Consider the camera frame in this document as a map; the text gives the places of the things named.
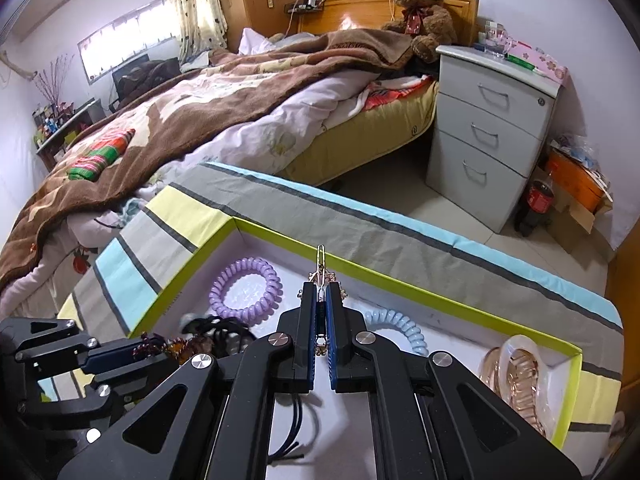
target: brown blanket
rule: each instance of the brown blanket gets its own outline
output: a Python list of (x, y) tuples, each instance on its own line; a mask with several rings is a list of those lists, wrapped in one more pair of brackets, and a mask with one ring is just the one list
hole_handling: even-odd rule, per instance
[[(238, 123), (255, 121), (300, 89), (346, 68), (397, 70), (411, 38), (382, 30), (340, 30), (257, 56), (219, 50), (201, 72), (180, 75), (85, 130), (20, 212), (0, 253), (0, 291), (38, 263), (47, 233), (71, 213), (118, 205), (165, 163)], [(99, 137), (135, 128), (125, 154), (96, 182), (69, 180), (68, 168)]]

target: pink tissue box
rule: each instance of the pink tissue box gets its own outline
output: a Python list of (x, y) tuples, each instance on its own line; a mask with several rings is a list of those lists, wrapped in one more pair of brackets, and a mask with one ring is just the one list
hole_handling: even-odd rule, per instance
[(527, 63), (531, 63), (546, 77), (561, 85), (567, 79), (569, 70), (560, 65), (553, 57), (545, 54), (538, 48), (531, 48), (528, 44), (517, 41), (510, 49), (510, 56), (520, 58)]

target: striped fabric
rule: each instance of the striped fabric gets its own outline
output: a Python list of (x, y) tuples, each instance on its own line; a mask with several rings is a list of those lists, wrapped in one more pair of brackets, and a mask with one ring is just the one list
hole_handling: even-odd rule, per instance
[(89, 153), (78, 159), (69, 169), (69, 179), (84, 178), (92, 182), (98, 180), (104, 169), (113, 164), (125, 152), (135, 133), (135, 129), (130, 128), (127, 131), (116, 130), (100, 136)]
[(432, 79), (430, 77), (423, 79), (417, 85), (411, 86), (409, 88), (399, 88), (399, 89), (389, 89), (389, 88), (379, 88), (379, 83), (374, 81), (373, 83), (369, 83), (369, 88), (371, 88), (371, 92), (369, 93), (367, 100), (364, 103), (364, 110), (371, 110), (376, 106), (386, 105), (397, 99), (402, 99), (411, 95), (416, 90), (419, 90), (423, 86), (427, 86), (431, 84)]
[(180, 293), (214, 239), (235, 228), (234, 219), (310, 246), (324, 243), (345, 260), (581, 348), (577, 399), (562, 451), (584, 476), (593, 473), (622, 376), (615, 307), (499, 251), (320, 189), (222, 164), (197, 166), (123, 229), (58, 317), (75, 319), (101, 342), (146, 328), (140, 322), (152, 307), (170, 308), (158, 305), (158, 297), (169, 301)]

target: window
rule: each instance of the window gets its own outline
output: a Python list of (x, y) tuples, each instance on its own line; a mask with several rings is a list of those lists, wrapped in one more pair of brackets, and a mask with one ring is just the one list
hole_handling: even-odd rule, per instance
[(175, 9), (157, 0), (106, 25), (78, 43), (89, 83), (177, 31)]

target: spiral hair tie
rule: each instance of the spiral hair tie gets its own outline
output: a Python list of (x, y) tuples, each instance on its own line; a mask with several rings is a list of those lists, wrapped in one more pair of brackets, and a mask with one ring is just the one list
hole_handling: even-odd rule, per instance
[(406, 336), (409, 343), (411, 343), (411, 348), (414, 353), (423, 356), (429, 355), (427, 342), (424, 340), (420, 327), (416, 325), (415, 321), (411, 321), (408, 316), (402, 314), (402, 312), (383, 308), (382, 310), (367, 312), (364, 315), (364, 319), (370, 330), (375, 330), (375, 328), (380, 325), (391, 325)]
[[(234, 276), (240, 273), (259, 273), (267, 281), (260, 300), (245, 308), (229, 308), (222, 302), (223, 290)], [(263, 258), (243, 258), (229, 265), (214, 280), (209, 293), (208, 314), (217, 314), (222, 318), (236, 317), (245, 323), (254, 323), (261, 316), (273, 314), (276, 298), (281, 295), (280, 278), (273, 266)]]

